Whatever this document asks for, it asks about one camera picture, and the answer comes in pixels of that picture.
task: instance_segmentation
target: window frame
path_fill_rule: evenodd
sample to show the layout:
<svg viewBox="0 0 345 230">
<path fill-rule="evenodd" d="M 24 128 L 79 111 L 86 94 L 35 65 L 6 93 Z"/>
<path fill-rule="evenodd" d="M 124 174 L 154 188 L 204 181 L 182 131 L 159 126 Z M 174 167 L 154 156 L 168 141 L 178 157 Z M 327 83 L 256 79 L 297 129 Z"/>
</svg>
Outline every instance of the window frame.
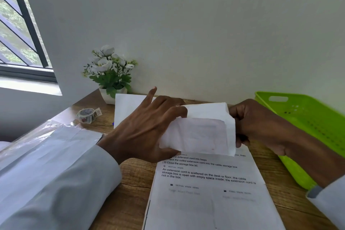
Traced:
<svg viewBox="0 0 345 230">
<path fill-rule="evenodd" d="M 7 47 L 15 56 L 23 62 L 10 62 L 3 54 L 0 53 L 0 75 L 9 77 L 18 77 L 29 80 L 38 80 L 57 83 L 54 71 L 49 67 L 42 45 L 38 38 L 30 13 L 24 0 L 4 0 L 12 9 L 14 9 L 25 21 L 31 40 L 24 36 L 11 22 L 0 14 L 0 21 L 9 28 L 18 38 L 26 43 L 35 53 L 37 53 L 42 66 L 34 65 L 30 59 L 26 58 L 18 49 L 9 41 L 0 36 L 0 42 Z"/>
</svg>

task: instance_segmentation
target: window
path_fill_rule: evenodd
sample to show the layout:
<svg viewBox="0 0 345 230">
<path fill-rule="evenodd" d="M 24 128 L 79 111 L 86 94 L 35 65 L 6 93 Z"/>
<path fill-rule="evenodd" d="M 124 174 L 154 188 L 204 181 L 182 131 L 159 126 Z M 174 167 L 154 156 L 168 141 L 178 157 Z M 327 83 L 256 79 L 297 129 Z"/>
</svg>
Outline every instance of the window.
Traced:
<svg viewBox="0 0 345 230">
<path fill-rule="evenodd" d="M 28 0 L 0 0 L 0 75 L 56 82 Z"/>
</svg>

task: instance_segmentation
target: basket handle hole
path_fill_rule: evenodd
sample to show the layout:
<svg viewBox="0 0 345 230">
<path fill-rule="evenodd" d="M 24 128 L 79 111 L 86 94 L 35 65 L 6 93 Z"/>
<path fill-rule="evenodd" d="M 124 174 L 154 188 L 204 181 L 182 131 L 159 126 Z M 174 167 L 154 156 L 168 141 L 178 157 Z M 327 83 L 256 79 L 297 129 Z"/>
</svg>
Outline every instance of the basket handle hole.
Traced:
<svg viewBox="0 0 345 230">
<path fill-rule="evenodd" d="M 273 102 L 287 102 L 289 100 L 288 97 L 286 96 L 270 96 L 268 98 L 269 101 L 273 101 Z"/>
</svg>

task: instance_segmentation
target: white wall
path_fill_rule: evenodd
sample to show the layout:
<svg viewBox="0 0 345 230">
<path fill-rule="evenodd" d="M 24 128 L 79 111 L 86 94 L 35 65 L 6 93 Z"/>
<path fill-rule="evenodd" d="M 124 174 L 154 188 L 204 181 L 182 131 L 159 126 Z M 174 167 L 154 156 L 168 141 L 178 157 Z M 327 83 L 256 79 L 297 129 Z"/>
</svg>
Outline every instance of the white wall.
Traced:
<svg viewBox="0 0 345 230">
<path fill-rule="evenodd" d="M 345 112 L 344 0 L 29 0 L 65 102 L 90 51 L 135 58 L 133 88 L 235 103 L 305 93 Z"/>
</svg>

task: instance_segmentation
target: window sill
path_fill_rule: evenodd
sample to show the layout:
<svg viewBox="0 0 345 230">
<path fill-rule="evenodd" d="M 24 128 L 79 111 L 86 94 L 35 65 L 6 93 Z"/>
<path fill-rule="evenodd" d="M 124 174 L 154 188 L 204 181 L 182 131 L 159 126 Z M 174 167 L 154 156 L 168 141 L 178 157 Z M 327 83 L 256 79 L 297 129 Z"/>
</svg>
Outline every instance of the window sill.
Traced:
<svg viewBox="0 0 345 230">
<path fill-rule="evenodd" d="M 13 77 L 0 76 L 0 88 L 62 96 L 58 84 Z"/>
</svg>

